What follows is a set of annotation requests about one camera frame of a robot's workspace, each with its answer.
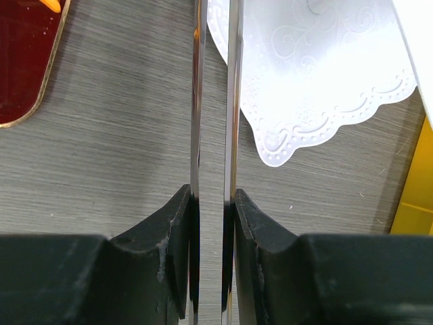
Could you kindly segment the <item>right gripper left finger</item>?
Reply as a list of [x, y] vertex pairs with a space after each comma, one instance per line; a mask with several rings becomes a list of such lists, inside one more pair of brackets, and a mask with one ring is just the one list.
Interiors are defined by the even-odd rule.
[[2, 324], [177, 324], [185, 317], [190, 187], [113, 238], [1, 237]]

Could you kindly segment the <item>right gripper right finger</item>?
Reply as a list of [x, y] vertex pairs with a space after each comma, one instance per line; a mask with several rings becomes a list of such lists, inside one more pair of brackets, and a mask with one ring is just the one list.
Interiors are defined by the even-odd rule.
[[303, 234], [235, 199], [241, 324], [431, 324], [432, 238]]

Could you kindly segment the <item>metal serving tongs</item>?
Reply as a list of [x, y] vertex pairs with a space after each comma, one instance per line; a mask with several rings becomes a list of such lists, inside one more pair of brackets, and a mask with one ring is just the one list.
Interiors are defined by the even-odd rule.
[[[191, 103], [190, 212], [189, 242], [189, 323], [198, 323], [200, 283], [200, 140], [202, 88], [207, 31], [207, 1], [195, 2]], [[229, 3], [227, 107], [225, 130], [225, 173], [223, 205], [221, 323], [230, 324], [232, 315], [233, 255], [235, 246], [235, 193], [240, 119], [240, 89], [243, 51], [243, 1]]]

